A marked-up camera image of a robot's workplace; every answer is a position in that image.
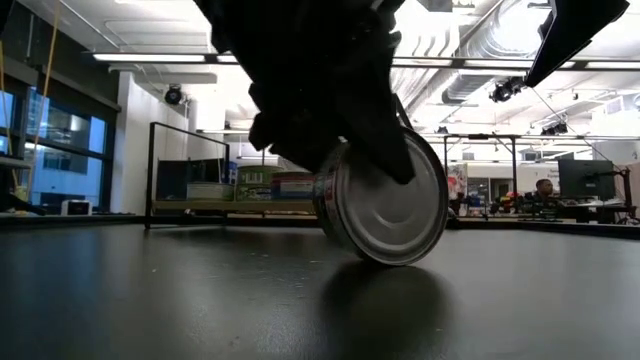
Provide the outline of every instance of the black table surface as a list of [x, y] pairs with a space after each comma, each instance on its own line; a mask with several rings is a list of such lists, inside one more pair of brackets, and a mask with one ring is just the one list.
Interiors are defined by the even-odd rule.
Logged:
[[640, 245], [446, 232], [375, 270], [317, 229], [3, 233], [0, 359], [636, 359]]

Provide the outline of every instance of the fluorescent light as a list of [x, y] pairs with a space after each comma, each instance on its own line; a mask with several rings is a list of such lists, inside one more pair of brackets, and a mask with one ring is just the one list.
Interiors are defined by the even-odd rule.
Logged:
[[447, 67], [452, 60], [448, 59], [421, 59], [421, 58], [394, 58], [393, 66], [422, 66], [422, 67]]
[[204, 55], [188, 54], [93, 54], [98, 61], [127, 63], [204, 63]]
[[265, 156], [264, 158], [262, 156], [238, 156], [238, 159], [240, 160], [278, 160], [278, 156]]
[[488, 68], [523, 68], [528, 69], [533, 65], [530, 60], [501, 60], [501, 59], [485, 59], [485, 60], [467, 60], [464, 62], [465, 67], [488, 67]]
[[204, 134], [225, 134], [225, 135], [243, 135], [249, 134], [249, 130], [201, 130]]
[[621, 70], [640, 70], [640, 61], [590, 61], [587, 69], [621, 69]]
[[488, 70], [488, 69], [460, 69], [460, 75], [494, 75], [494, 76], [525, 76], [526, 70]]
[[238, 60], [233, 55], [218, 55], [216, 56], [216, 58], [218, 59], [218, 62], [221, 62], [221, 63], [231, 63], [231, 64], [238, 63]]

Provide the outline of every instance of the window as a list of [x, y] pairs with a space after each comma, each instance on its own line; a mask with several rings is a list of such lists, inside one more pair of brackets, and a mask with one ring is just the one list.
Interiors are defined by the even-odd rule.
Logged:
[[[29, 113], [27, 133], [35, 135], [38, 131], [38, 117], [42, 106], [42, 96], [34, 89], [29, 95]], [[104, 153], [106, 124], [97, 118], [85, 118], [74, 114], [71, 110], [45, 100], [40, 137], [61, 144]]]
[[0, 127], [9, 127], [13, 117], [13, 95], [0, 91]]
[[6, 136], [0, 136], [0, 154], [8, 154], [9, 145]]
[[[34, 145], [25, 144], [25, 160], [32, 161]], [[59, 207], [64, 200], [89, 200], [100, 206], [103, 163], [100, 159], [38, 145], [31, 201], [35, 205]], [[28, 184], [24, 171], [22, 185]]]
[[45, 169], [72, 171], [83, 175], [87, 174], [88, 158], [86, 156], [45, 148], [43, 163]]

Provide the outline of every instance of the white wall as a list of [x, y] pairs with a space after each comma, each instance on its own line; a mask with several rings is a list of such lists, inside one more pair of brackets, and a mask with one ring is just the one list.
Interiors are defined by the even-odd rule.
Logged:
[[[192, 100], [189, 103], [189, 123], [188, 130], [189, 132], [195, 133], [198, 129], [202, 129], [204, 126], [203, 122], [210, 121], [213, 118], [217, 117], [216, 122], [220, 122], [220, 114], [212, 114], [215, 111], [215, 108], [211, 106], [203, 106], [202, 102], [204, 100]], [[224, 108], [222, 109], [222, 122], [218, 124], [221, 128], [224, 128]], [[222, 134], [200, 134], [204, 137], [207, 137], [212, 140], [224, 141], [224, 135]], [[202, 160], [202, 159], [215, 159], [215, 158], [224, 158], [225, 147], [223, 145], [216, 144], [211, 141], [207, 141], [204, 139], [200, 139], [195, 136], [188, 136], [187, 139], [187, 157], [192, 160]]]
[[[174, 111], [140, 87], [131, 73], [120, 74], [118, 104], [122, 111], [116, 123], [111, 211], [143, 214], [149, 124], [157, 121], [187, 130], [188, 121], [182, 111]], [[158, 127], [155, 139], [155, 161], [186, 159], [187, 135]]]
[[611, 160], [614, 164], [625, 165], [638, 162], [640, 155], [640, 141], [602, 141], [593, 144], [594, 160]]

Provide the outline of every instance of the light fixture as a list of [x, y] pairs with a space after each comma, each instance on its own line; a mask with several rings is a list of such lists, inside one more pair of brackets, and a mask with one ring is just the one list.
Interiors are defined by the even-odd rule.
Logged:
[[190, 54], [124, 54], [124, 53], [96, 53], [94, 59], [104, 62], [122, 63], [205, 63], [204, 55]]
[[397, 57], [393, 58], [393, 66], [421, 66], [421, 67], [449, 67], [452, 64], [450, 59], [425, 59]]
[[237, 159], [240, 160], [278, 160], [278, 156], [238, 156]]
[[529, 69], [533, 65], [531, 60], [502, 60], [502, 59], [482, 59], [466, 60], [465, 67], [498, 67], [498, 68], [522, 68]]
[[198, 130], [203, 134], [248, 135], [249, 130]]
[[587, 69], [640, 70], [640, 61], [589, 61]]
[[216, 56], [216, 59], [218, 60], [219, 63], [225, 63], [225, 64], [237, 64], [238, 63], [238, 60], [236, 59], [236, 57], [231, 55], [231, 54], [218, 55], [218, 56]]

